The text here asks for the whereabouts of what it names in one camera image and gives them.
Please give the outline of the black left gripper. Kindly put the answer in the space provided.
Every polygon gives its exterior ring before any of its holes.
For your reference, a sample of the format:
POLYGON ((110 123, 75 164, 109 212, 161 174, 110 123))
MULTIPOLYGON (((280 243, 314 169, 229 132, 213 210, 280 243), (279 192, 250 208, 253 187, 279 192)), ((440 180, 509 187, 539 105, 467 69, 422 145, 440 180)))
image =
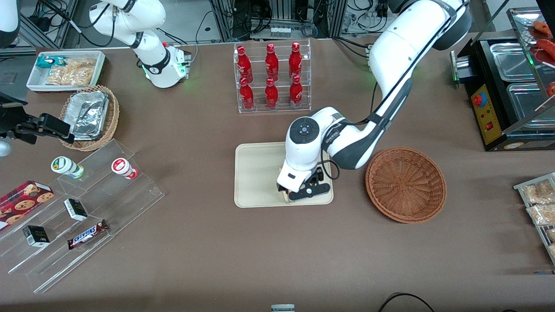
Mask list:
MULTIPOLYGON (((323 182, 324 176, 325 174, 323 172, 323 168, 317 167, 313 174, 311 174, 311 176, 304 182, 303 188, 301 188, 298 192, 289 193, 289 200, 297 201, 329 193, 330 185, 328 183, 320 184, 320 182, 323 182)), ((280 184, 277 185, 277 191, 283 194, 288 193, 288 190, 280 184)))

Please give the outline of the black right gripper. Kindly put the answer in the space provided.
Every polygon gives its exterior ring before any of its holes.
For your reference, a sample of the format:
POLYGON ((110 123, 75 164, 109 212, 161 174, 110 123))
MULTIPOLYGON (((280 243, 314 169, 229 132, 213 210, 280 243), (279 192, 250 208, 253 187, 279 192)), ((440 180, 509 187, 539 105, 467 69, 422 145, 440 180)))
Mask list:
POLYGON ((0 134, 2 136, 7 136, 10 140, 21 140, 30 145, 36 144, 37 137, 42 134, 67 144, 74 143, 75 136, 71 133, 71 126, 47 113, 38 117, 40 131, 24 127, 28 122, 28 114, 24 110, 24 105, 27 104, 27 101, 0 93, 0 134))

